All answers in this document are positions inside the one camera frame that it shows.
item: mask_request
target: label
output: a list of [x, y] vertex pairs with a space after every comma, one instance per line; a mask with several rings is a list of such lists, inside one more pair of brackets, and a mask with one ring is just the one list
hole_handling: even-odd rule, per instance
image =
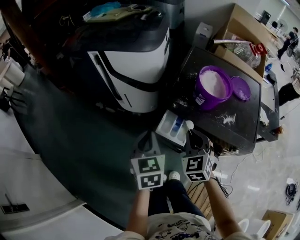
[[205, 102], [205, 98], [201, 94], [199, 94], [199, 96], [196, 98], [196, 103], [198, 105], [202, 105], [204, 102]]

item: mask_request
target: plastic bottle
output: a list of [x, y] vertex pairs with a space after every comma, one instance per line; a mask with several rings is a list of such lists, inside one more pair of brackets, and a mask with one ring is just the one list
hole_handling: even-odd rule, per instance
[[266, 66], [266, 68], [264, 69], [264, 71], [265, 71], [266, 73], [269, 73], [269, 72], [271, 71], [272, 66], [273, 66], [273, 63], [269, 63], [269, 64]]
[[233, 52], [253, 69], [260, 65], [261, 55], [268, 53], [262, 43], [258, 45], [240, 44]]

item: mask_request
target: person in background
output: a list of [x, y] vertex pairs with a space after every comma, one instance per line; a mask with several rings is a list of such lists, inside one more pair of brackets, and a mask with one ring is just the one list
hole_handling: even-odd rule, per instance
[[[224, 240], [253, 240], [242, 232], [233, 210], [224, 196], [217, 178], [211, 173], [204, 182], [216, 226]], [[170, 214], [167, 196], [173, 208]], [[217, 240], [202, 212], [192, 203], [180, 182], [178, 172], [171, 172], [169, 180], [150, 192], [138, 190], [126, 230], [106, 240]]]
[[283, 47], [281, 49], [278, 50], [278, 58], [279, 60], [281, 60], [282, 55], [285, 53], [285, 51], [287, 50], [287, 48], [289, 47], [289, 45], [291, 45], [292, 47], [297, 46], [298, 44], [298, 28], [293, 28], [293, 32], [290, 32], [287, 36], [286, 36], [286, 41], [283, 43]]
[[294, 69], [294, 73], [291, 78], [293, 79], [293, 82], [288, 83], [279, 90], [279, 106], [300, 97], [299, 70]]

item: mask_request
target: cardboard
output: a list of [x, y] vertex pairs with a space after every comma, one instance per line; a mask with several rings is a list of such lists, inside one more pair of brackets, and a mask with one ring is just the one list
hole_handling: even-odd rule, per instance
[[286, 232], [292, 219], [293, 214], [291, 213], [267, 210], [262, 220], [270, 220], [271, 225], [264, 235], [264, 238], [266, 240], [276, 240], [282, 237], [282, 234]]
[[[238, 37], [250, 41], [252, 43], [263, 43], [265, 46], [269, 41], [269, 34], [264, 27], [246, 10], [235, 4], [228, 22], [217, 32], [215, 39], [224, 39], [227, 33], [237, 35]], [[223, 47], [217, 46], [212, 51], [220, 58], [232, 63], [250, 77], [263, 82], [263, 74], [265, 69], [266, 56], [262, 56], [260, 65], [256, 69], [252, 69], [248, 64], [240, 63], [240, 59], [232, 52]]]

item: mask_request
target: white sneaker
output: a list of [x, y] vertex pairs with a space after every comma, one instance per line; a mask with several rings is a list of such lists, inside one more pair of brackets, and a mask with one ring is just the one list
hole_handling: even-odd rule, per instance
[[170, 174], [169, 174], [169, 180], [171, 180], [171, 179], [176, 179], [176, 180], [180, 181], [180, 174], [179, 174], [179, 172], [175, 172], [175, 171], [170, 172]]

